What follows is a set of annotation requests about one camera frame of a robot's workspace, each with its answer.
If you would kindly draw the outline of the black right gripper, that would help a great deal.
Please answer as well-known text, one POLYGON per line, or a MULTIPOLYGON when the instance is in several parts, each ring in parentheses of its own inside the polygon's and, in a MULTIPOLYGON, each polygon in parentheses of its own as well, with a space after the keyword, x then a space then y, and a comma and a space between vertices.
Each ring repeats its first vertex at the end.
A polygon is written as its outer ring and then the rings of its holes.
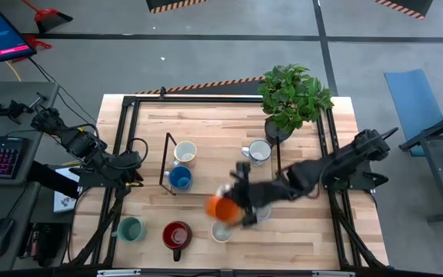
POLYGON ((233 226, 250 227, 257 220, 256 210, 278 200, 289 200, 288 181, 281 176, 270 181, 251 182, 249 162, 236 162, 231 171, 234 184, 225 185, 225 197, 230 198, 240 209, 233 226))

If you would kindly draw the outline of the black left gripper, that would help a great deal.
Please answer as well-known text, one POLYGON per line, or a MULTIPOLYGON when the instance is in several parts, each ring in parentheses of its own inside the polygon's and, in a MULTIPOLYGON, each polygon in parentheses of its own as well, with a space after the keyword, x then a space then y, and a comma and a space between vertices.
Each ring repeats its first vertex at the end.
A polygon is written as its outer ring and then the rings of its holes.
POLYGON ((105 154, 105 186, 118 188, 125 185, 143 187, 138 169, 142 158, 138 152, 123 152, 120 155, 105 154))

